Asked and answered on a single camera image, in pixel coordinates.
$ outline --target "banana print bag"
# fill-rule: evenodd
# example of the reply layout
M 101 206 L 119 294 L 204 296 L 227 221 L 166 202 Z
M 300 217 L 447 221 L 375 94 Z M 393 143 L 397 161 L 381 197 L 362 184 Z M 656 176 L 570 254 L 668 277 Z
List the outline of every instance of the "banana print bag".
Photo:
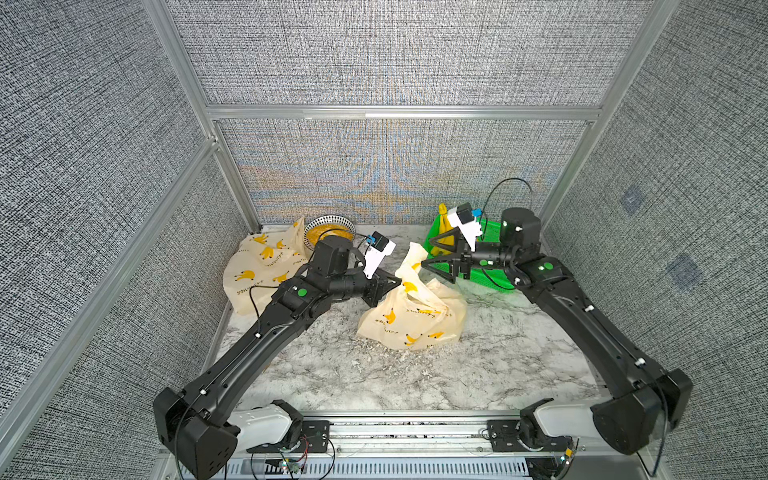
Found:
M 224 292 L 240 315 L 255 313 L 248 297 L 252 285 L 278 286 L 309 258 L 304 246 L 304 217 L 284 232 L 257 233 L 240 242 L 240 248 L 224 269 Z M 274 288 L 251 292 L 260 312 L 272 300 Z
M 432 279 L 419 279 L 424 247 L 411 243 L 406 259 L 395 275 L 402 284 L 389 292 L 376 308 L 365 312 L 357 334 L 391 349 L 425 349 L 456 343 L 464 329 L 467 303 L 461 294 Z

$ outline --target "green basket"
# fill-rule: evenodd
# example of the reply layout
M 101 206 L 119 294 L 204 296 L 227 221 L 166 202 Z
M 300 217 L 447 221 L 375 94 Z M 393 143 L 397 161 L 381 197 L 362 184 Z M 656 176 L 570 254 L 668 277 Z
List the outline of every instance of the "green basket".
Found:
M 483 241 L 498 242 L 498 233 L 501 225 L 496 222 L 491 222 L 490 220 L 486 225 L 485 220 L 483 220 L 482 226 L 485 228 L 485 237 Z M 435 217 L 435 221 L 432 223 L 432 228 L 429 229 L 429 233 L 427 233 L 427 238 L 426 240 L 424 240 L 424 248 L 427 250 L 427 253 L 429 254 L 427 258 L 435 258 L 435 256 L 432 255 L 432 246 L 429 244 L 429 239 L 432 237 L 437 237 L 439 234 L 440 234 L 440 215 Z M 444 272 L 448 271 L 447 263 L 434 263 L 433 266 L 438 270 L 442 270 Z M 498 283 L 498 286 L 494 285 L 491 280 L 488 280 L 488 277 L 486 277 L 483 274 L 482 270 L 479 268 L 472 269 L 472 271 L 469 273 L 469 281 L 478 283 L 488 288 L 492 288 L 493 290 L 498 290 L 499 292 L 510 292 L 515 288 L 511 283 L 509 283 L 509 280 L 507 279 L 507 276 L 504 274 L 503 270 L 486 270 L 485 272 L 488 274 L 488 276 L 490 276 L 493 279 L 494 282 Z

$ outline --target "metal bowl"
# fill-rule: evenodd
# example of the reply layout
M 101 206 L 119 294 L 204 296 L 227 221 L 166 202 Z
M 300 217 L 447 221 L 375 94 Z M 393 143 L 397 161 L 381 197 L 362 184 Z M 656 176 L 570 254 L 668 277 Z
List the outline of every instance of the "metal bowl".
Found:
M 349 218 L 342 217 L 341 215 L 323 215 L 315 220 L 309 222 L 304 227 L 304 245 L 310 250 L 315 250 L 315 246 L 312 245 L 310 239 L 306 237 L 306 233 L 319 225 L 341 225 L 352 233 L 355 233 L 355 224 Z

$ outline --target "white marble table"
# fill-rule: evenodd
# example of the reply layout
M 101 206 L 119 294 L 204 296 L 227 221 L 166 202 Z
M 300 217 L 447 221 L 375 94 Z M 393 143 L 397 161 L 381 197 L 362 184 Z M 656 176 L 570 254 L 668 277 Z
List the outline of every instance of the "white marble table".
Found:
M 427 226 L 360 226 L 397 243 L 382 267 L 394 272 L 411 241 Z M 429 281 L 430 272 L 422 271 Z M 272 361 L 237 409 L 283 399 L 298 410 L 520 409 L 545 397 L 571 400 L 598 394 L 586 359 L 563 329 L 517 292 L 469 281 L 455 286 L 468 304 L 461 340 L 402 352 L 357 338 L 368 309 L 359 299 L 337 303 Z M 221 356 L 256 320 L 233 315 Z

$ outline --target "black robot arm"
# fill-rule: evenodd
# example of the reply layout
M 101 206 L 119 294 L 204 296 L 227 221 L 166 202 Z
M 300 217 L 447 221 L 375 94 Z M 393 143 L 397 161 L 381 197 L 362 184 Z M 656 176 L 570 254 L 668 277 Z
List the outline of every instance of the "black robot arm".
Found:
M 358 260 L 351 269 L 350 254 Z M 362 297 L 369 306 L 376 306 L 400 284 L 399 278 L 381 269 L 367 278 L 364 265 L 360 252 L 346 238 L 321 240 L 310 262 L 277 287 L 257 322 L 218 362 L 179 393 L 166 388 L 155 398 L 160 441 L 195 478 L 207 480 L 234 453 L 240 429 L 227 419 L 275 355 L 332 303 Z M 293 410 L 286 404 L 281 407 Z
M 468 210 L 469 205 L 459 209 Z M 468 279 L 472 269 L 503 270 L 593 363 L 613 397 L 591 407 L 594 425 L 611 447 L 635 453 L 648 444 L 660 414 L 666 412 L 670 428 L 677 427 L 693 385 L 681 370 L 668 372 L 637 348 L 589 300 L 565 265 L 540 253 L 540 229 L 533 212 L 509 208 L 502 214 L 498 242 L 478 242 L 473 251 L 455 228 L 430 242 L 451 253 L 425 260 L 422 266 L 452 282 L 459 275 Z M 446 237 L 453 237 L 452 245 L 442 241 Z M 439 263 L 446 264 L 447 271 L 437 268 Z M 531 448 L 547 441 L 532 415 L 544 403 L 521 413 L 520 438 Z

